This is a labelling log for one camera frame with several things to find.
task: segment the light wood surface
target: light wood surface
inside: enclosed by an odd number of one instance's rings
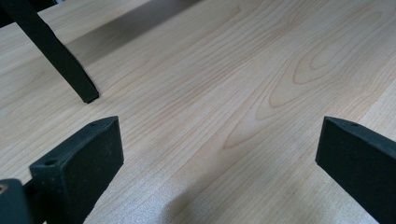
[[[125,163],[86,223],[375,223],[315,163],[324,116],[396,140],[396,1],[68,0],[40,13],[85,105],[0,29],[0,178],[120,117]]]

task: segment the black plastic leg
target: black plastic leg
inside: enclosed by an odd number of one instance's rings
[[[29,36],[82,101],[88,104],[99,98],[99,92],[81,64],[41,20],[28,1],[0,0],[0,6]]]

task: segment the wooden table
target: wooden table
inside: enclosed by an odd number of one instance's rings
[[[0,178],[118,115],[125,164],[86,223],[375,223],[315,163],[324,116],[396,140],[396,1],[68,0],[40,13],[85,105],[0,29]]]

